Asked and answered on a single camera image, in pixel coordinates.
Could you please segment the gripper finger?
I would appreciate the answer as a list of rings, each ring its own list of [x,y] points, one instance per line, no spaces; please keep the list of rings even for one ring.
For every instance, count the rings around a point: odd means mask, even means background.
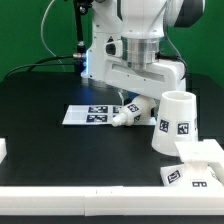
[[[118,90],[119,97],[121,99],[121,105],[124,106],[130,102],[129,94],[126,90]]]

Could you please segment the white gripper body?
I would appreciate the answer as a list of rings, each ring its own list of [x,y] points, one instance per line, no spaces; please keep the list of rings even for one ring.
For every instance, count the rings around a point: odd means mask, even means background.
[[[186,89],[186,65],[159,53],[158,39],[120,40],[105,45],[104,81],[113,87],[160,99],[166,91]]]

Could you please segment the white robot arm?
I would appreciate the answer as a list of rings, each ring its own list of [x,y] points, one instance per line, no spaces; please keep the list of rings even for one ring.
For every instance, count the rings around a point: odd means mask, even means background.
[[[94,0],[92,44],[82,80],[159,99],[186,89],[179,54],[163,55],[168,27],[188,28],[203,15],[205,0]]]

